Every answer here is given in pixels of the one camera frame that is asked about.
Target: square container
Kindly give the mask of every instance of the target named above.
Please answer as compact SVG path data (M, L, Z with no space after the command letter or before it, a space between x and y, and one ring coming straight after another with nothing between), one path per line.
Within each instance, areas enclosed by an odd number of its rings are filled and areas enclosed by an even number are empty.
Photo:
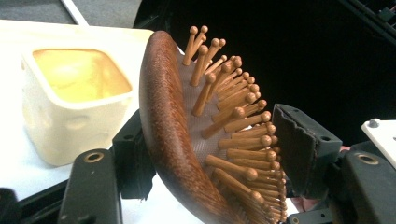
M133 97L133 84L100 47L43 47L22 54L25 129L38 155L60 166L108 148Z

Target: bolt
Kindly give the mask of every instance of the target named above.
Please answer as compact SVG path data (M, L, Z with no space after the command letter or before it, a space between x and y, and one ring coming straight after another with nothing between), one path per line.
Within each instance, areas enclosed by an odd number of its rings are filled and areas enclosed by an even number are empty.
M379 127L379 119L370 119L369 121L369 127L370 128L378 128Z

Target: table surface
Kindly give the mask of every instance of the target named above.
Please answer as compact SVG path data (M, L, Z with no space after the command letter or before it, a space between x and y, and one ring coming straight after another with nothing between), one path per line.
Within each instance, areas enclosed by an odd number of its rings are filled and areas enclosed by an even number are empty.
M103 44L133 81L134 100L127 118L138 108L140 64L152 31L0 20L0 33L0 188L14 189L22 200L66 180L71 164L55 167L44 163L23 128L21 53L45 44ZM124 223L202 223L172 196L157 175L146 201L122 200L122 215Z

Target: wooden bristle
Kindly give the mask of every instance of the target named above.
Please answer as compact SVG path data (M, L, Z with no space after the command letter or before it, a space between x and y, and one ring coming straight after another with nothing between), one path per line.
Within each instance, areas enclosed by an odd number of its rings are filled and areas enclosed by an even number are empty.
M191 112L195 117L199 117L202 115L205 108L206 98L207 95L209 94L210 86L213 84L215 80L216 80L215 74L210 73L205 75L205 85L203 86L201 93L199 94L198 99L195 102L194 108L192 109Z
M194 67L194 71L192 72L192 76L191 76L191 80L190 80L190 85L193 87L196 87L199 84L199 80L201 78L201 75L203 74L202 66L204 64L204 59L205 59L207 52L208 52L207 46L202 45L199 48L197 64Z
M195 51L193 51L193 47L196 34L198 34L198 28L196 26L192 26L190 28L189 42L187 44L186 50L184 51L184 58L182 62L184 65L190 65L191 59L195 54Z
M228 171L230 173L234 173L237 175L241 175L246 180L253 181L258 177L257 171L253 168L247 168L243 166L235 165L229 161L222 160L212 155L208 155L205 160L206 165L210 165L213 167L217 167Z
M229 197L228 202L238 208L235 212L242 214L246 223L284 222L286 175L280 166L278 141L281 139L276 136L271 113L264 111L267 102L261 99L255 77L243 71L240 56L221 55L213 61L226 41L213 38L207 47L203 45L207 32L206 26L201 27L199 34L197 27L190 28L182 62L190 64L198 51L190 85L194 88L202 85L202 76L205 83L189 116L213 121L201 130L201 137L206 140L220 132L211 139L218 141L219 137L227 136L217 142L219 153L211 150L205 154L203 166L212 174L214 186L224 197ZM207 111L217 107L218 112L206 114L206 105L210 105Z
M215 63L210 65L205 71L205 74L209 74L213 72L216 68L218 68L222 63L224 63L227 60L227 55L221 55L220 59L218 59Z
M206 129L202 130L201 136L204 139L207 139L207 138L213 136L218 131L220 131L229 122L236 120L236 119L241 119L244 116L245 116L245 111L241 107L236 107L229 116L223 118L222 120L219 120L218 122L213 123Z
M271 112L264 111L260 115L256 115L253 117L249 117L247 119L239 119L227 124L224 127L225 132L233 133L239 130L246 128L247 126L260 123L260 122L267 122L271 118Z

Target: wooden hairbrush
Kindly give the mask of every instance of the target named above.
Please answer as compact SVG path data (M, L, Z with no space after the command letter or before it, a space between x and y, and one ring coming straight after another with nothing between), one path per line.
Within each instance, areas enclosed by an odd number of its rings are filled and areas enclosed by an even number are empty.
M165 186L204 223L285 221L271 113L262 112L266 102L241 57L211 62L225 40L203 45L207 30L191 27L185 55L164 31L148 40L139 106L149 155Z

